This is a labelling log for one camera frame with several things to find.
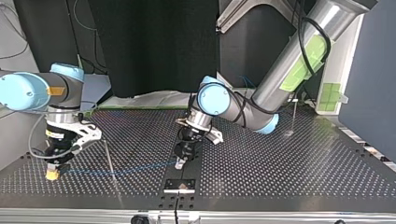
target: green tape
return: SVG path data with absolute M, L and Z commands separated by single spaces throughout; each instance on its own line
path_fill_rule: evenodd
M 323 65 L 321 59 L 326 53 L 326 40 L 320 35 L 314 35 L 305 46 L 306 56 L 315 72 Z M 283 81 L 280 89 L 282 91 L 294 91 L 304 79 L 309 79 L 311 74 L 306 67 L 303 55 L 291 68 L 288 76 Z
M 341 84 L 323 83 L 322 93 L 319 98 L 318 110 L 333 112 L 340 99 Z

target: metal plate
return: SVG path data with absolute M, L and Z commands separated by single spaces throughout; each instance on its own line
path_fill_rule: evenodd
M 18 159 L 0 171 L 0 207 L 158 210 L 175 208 L 166 179 L 195 179 L 181 210 L 396 213 L 396 174 L 329 121 L 300 108 L 261 135 L 215 119 L 225 142 L 206 142 L 183 172 L 173 168 L 177 110 L 99 111 L 116 172 L 99 144 L 72 162 L 60 181 L 45 164 Z
M 131 208 L 127 205 L 131 204 L 158 209 L 166 167 L 175 164 L 169 158 L 178 128 L 175 119 L 181 115 L 175 110 L 99 111 L 92 121 L 107 139 L 117 183 L 102 143 L 78 154 L 71 160 L 71 171 L 53 182 L 45 178 L 46 163 L 25 155 L 0 172 L 0 205 Z
M 396 174 L 309 111 L 282 113 L 269 135 L 217 119 L 224 143 L 204 146 L 194 208 L 396 212 Z

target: small black object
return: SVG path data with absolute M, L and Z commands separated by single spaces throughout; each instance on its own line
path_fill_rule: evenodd
M 346 224 L 343 219 L 337 220 L 334 224 Z
M 131 219 L 131 224 L 149 224 L 148 217 L 134 216 Z
M 84 114 L 78 113 L 78 122 L 82 122 L 84 120 Z
M 384 157 L 384 156 L 382 156 L 382 157 L 380 158 L 380 160 L 381 160 L 381 161 L 390 161 L 390 159 L 388 159 L 387 157 Z
M 164 192 L 165 193 L 194 193 L 195 192 L 194 179 L 168 179 L 166 180 Z

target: black cable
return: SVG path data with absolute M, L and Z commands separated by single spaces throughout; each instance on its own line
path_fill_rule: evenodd
M 89 64 L 89 65 L 92 67 L 91 74 L 95 73 L 95 71 L 96 71 L 96 66 L 93 64 L 93 62 L 91 62 L 91 61 L 88 60 L 88 59 L 85 59 L 85 58 L 81 57 L 81 55 L 79 56 L 79 58 L 80 58 L 82 61 L 84 61 L 85 63 Z
M 300 17 L 299 17 L 299 22 L 298 22 L 297 36 L 299 39 L 300 49 L 301 49 L 301 53 L 303 55 L 304 63 L 306 65 L 306 67 L 308 68 L 309 72 L 311 73 L 311 75 L 315 76 L 316 72 L 314 71 L 314 69 L 311 66 L 311 63 L 309 62 L 308 56 L 306 55 L 305 46 L 304 46 L 304 37 L 303 37 L 303 32 L 302 32 L 303 21 L 306 21 L 306 22 L 310 23 L 311 25 L 313 25 L 319 31 L 319 33 L 323 36 L 323 38 L 326 41 L 326 53 L 323 55 L 323 57 L 321 59 L 321 61 L 323 63 L 326 63 L 326 60 L 330 55 L 330 51 L 332 49 L 332 41 L 330 40 L 329 36 L 326 34 L 326 32 L 320 27 L 320 25 L 317 22 L 315 22 L 314 20 L 312 20 L 310 18 L 301 16 L 304 13 L 304 5 L 305 5 L 305 0 L 302 0 L 301 5 L 300 5 Z
M 176 224 L 178 224 L 178 215 L 177 215 L 178 195 L 177 195 L 176 206 L 175 206 L 175 211 L 174 211 L 174 213 L 175 213 L 175 223 Z
M 27 47 L 29 47 L 29 43 L 26 42 L 26 45 L 25 45 L 24 49 L 21 52 L 13 54 L 13 55 L 5 56 L 5 57 L 0 57 L 0 60 L 10 59 L 10 58 L 15 58 L 17 56 L 20 56 L 21 54 L 23 54 L 27 50 Z
M 73 38 L 74 38 L 74 41 L 75 41 L 76 50 L 77 50 L 77 54 L 78 54 L 79 58 L 80 58 L 82 61 L 86 62 L 87 64 L 89 64 L 89 65 L 92 67 L 92 74 L 95 73 L 96 70 L 98 70 L 99 72 L 102 72 L 103 74 L 107 74 L 107 72 L 105 72 L 104 70 L 102 70 L 102 69 L 96 67 L 95 64 L 94 64 L 93 62 L 91 62 L 90 60 L 88 60 L 88 59 L 86 59 L 85 57 L 82 57 L 82 56 L 81 56 L 81 53 L 80 53 L 80 51 L 79 51 L 78 42 L 77 42 L 76 29 L 75 29 L 75 27 L 74 27 L 73 20 L 72 20 L 72 17 L 71 17 L 72 13 L 71 13 L 71 11 L 70 11 L 70 7 L 69 7 L 69 5 L 68 5 L 68 3 L 67 3 L 67 0 L 64 0 L 64 3 L 66 4 L 66 7 L 67 7 L 67 12 L 68 12 L 68 15 L 69 15 L 69 22 L 70 22 L 70 26 L 71 26 L 71 28 L 72 28 Z

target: wire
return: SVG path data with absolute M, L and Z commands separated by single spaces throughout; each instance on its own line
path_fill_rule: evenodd
M 14 114 L 15 113 L 15 111 L 13 111 L 13 112 L 11 112 L 11 113 L 9 113 L 9 114 L 6 114 L 6 115 L 4 115 L 3 117 L 0 117 L 0 119 L 5 119 L 6 117 L 8 117 L 8 116 L 10 116 L 10 115 L 12 115 L 12 114 Z
M 0 3 L 0 6 L 3 6 L 5 8 L 8 8 L 10 11 L 12 11 L 15 15 L 16 18 L 18 18 L 18 14 L 17 12 L 14 10 L 14 8 L 10 7 L 9 5 L 5 4 L 5 3 Z M 6 15 L 6 13 L 3 12 L 3 15 L 6 17 L 6 19 L 8 20 L 9 24 L 12 26 L 12 28 L 14 29 L 15 33 L 18 34 L 18 36 L 20 36 L 24 41 L 26 41 L 26 37 L 24 36 L 23 32 L 19 32 L 18 29 L 14 26 L 14 24 L 11 22 L 11 20 L 8 18 L 8 16 Z M 23 54 L 29 47 L 29 43 L 26 41 L 26 45 L 23 48 L 23 50 L 21 50 L 18 53 L 9 55 L 9 56 L 3 56 L 0 57 L 0 60 L 4 60 L 4 59 L 10 59 L 10 58 L 15 58 L 17 56 L 20 56 L 21 54 Z
M 28 47 L 29 47 L 29 43 L 26 42 L 26 45 L 25 45 L 24 49 L 21 52 L 13 54 L 13 55 L 9 55 L 9 56 L 0 57 L 0 60 L 10 59 L 10 58 L 15 58 L 17 56 L 20 56 L 21 54 L 23 54 L 27 50 Z
M 15 11 L 15 9 L 14 9 L 13 7 L 11 7 L 11 6 L 9 6 L 9 5 L 5 4 L 5 3 L 0 2 L 0 7 L 1 7 L 1 6 L 7 8 L 8 10 L 10 10 L 10 11 L 15 15 L 15 18 L 17 18 L 17 19 L 19 18 L 17 11 Z M 23 30 L 19 31 L 19 30 L 17 29 L 17 27 L 14 26 L 14 23 L 12 23 L 12 21 L 11 21 L 11 20 L 9 19 L 9 17 L 6 15 L 6 13 L 5 13 L 4 11 L 2 11 L 2 12 L 3 12 L 3 15 L 6 17 L 6 20 L 7 20 L 7 21 L 9 22 L 9 24 L 12 26 L 12 29 L 14 29 L 14 31 L 15 31 L 23 40 L 26 40 L 26 36 L 25 36 L 25 34 L 23 33 Z
M 58 159 L 61 158 L 67 154 L 69 154 L 70 152 L 72 152 L 72 149 L 70 148 L 69 150 L 67 150 L 64 153 L 61 153 L 59 155 L 55 155 L 55 156 L 40 156 L 40 155 L 36 155 L 33 150 L 32 150 L 32 136 L 33 136 L 33 132 L 35 131 L 35 128 L 37 128 L 38 124 L 40 123 L 40 121 L 44 118 L 44 114 L 41 115 L 37 121 L 35 122 L 35 124 L 33 125 L 32 129 L 29 132 L 29 138 L 27 140 L 27 146 L 29 148 L 29 152 L 32 156 L 38 158 L 38 159 L 43 159 L 43 160 L 53 160 L 53 159 Z
M 75 4 L 73 5 L 73 15 L 74 15 L 74 18 L 75 18 L 76 22 L 77 22 L 81 27 L 83 27 L 83 28 L 85 28 L 85 29 L 87 29 L 87 30 L 93 31 L 93 44 L 94 44 L 94 46 L 93 46 L 93 54 L 94 54 L 94 59 L 95 59 L 96 63 L 97 63 L 99 66 L 101 66 L 102 68 L 105 68 L 105 69 L 106 69 L 106 67 L 105 67 L 104 65 L 102 65 L 102 64 L 99 62 L 98 56 L 97 56 L 97 35 L 98 35 L 97 29 L 96 29 L 96 28 L 91 28 L 91 27 L 86 26 L 86 25 L 84 25 L 84 24 L 81 23 L 81 21 L 78 19 L 77 12 L 76 12 L 76 11 L 77 11 L 77 5 L 78 5 L 78 0 L 76 0 Z M 101 72 L 101 73 L 107 75 L 107 71 L 104 71 L 104 70 L 98 68 L 98 67 L 95 66 L 95 64 L 94 64 L 93 62 L 91 62 L 90 60 L 88 60 L 88 59 L 82 57 L 81 55 L 79 55 L 79 57 L 81 58 L 81 60 L 83 60 L 84 62 L 86 62 L 87 64 L 89 64 L 89 65 L 92 67 L 92 74 L 95 73 L 96 70 L 98 70 L 99 72 Z
M 300 43 L 300 49 L 303 55 L 303 59 L 304 59 L 304 63 L 306 65 L 306 67 L 308 68 L 309 72 L 311 73 L 312 76 L 315 76 L 317 73 L 314 71 L 314 69 L 311 66 L 311 63 L 309 62 L 308 56 L 306 55 L 306 51 L 305 51 L 305 46 L 304 46 L 304 36 L 303 36 L 303 22 L 306 21 L 308 23 L 310 23 L 311 25 L 313 25 L 318 31 L 319 33 L 323 36 L 323 38 L 326 41 L 326 53 L 323 55 L 321 61 L 323 63 L 325 63 L 327 61 L 327 58 L 330 55 L 330 51 L 332 49 L 332 41 L 330 40 L 329 36 L 326 34 L 326 32 L 324 32 L 324 30 L 318 25 L 317 22 L 315 22 L 314 20 L 307 18 L 307 17 L 302 17 L 301 15 L 303 15 L 304 13 L 304 6 L 305 6 L 305 0 L 301 0 L 301 5 L 300 5 L 300 17 L 299 17 L 299 22 L 298 22 L 298 29 L 297 29 L 297 36 L 299 39 L 299 43 Z
M 74 4 L 74 6 L 73 6 L 73 14 L 74 14 L 74 18 L 76 19 L 77 23 L 78 23 L 80 26 L 82 26 L 82 27 L 84 27 L 85 29 L 87 29 L 87 30 L 96 31 L 96 28 L 88 27 L 88 26 L 82 24 L 81 21 L 79 21 L 79 19 L 78 19 L 78 17 L 77 17 L 77 13 L 76 13 L 77 3 L 78 3 L 78 0 L 76 0 L 75 4 Z
M 40 155 L 36 155 L 34 153 L 34 151 L 32 150 L 32 136 L 33 136 L 33 132 L 35 131 L 35 128 L 37 127 L 38 123 L 45 117 L 46 114 L 75 114 L 75 113 L 84 113 L 84 112 L 88 112 L 88 111 L 93 111 L 94 109 L 97 108 L 97 103 L 95 102 L 91 102 L 91 101 L 81 101 L 82 103 L 91 103 L 94 104 L 93 108 L 91 109 L 87 109 L 87 110 L 82 110 L 82 111 L 64 111 L 64 112 L 49 112 L 49 111 L 18 111 L 18 112 L 25 112 L 25 113 L 30 113 L 33 112 L 33 114 L 41 114 L 41 116 L 38 118 L 38 120 L 35 122 L 35 125 L 33 125 L 32 129 L 29 132 L 29 138 L 28 138 L 28 147 L 29 147 L 29 152 L 32 154 L 32 156 L 38 158 L 38 159 L 44 159 L 44 160 L 53 160 L 53 159 L 58 159 L 61 158 L 65 155 L 67 155 L 68 153 L 72 152 L 72 149 L 70 148 L 69 150 L 67 150 L 66 152 L 59 154 L 59 155 L 55 155 L 55 156 L 40 156 Z
M 175 213 L 175 224 L 178 224 L 178 215 L 177 215 L 178 196 L 179 196 L 179 193 L 177 194 L 176 206 L 175 206 L 175 211 L 174 211 L 174 213 Z

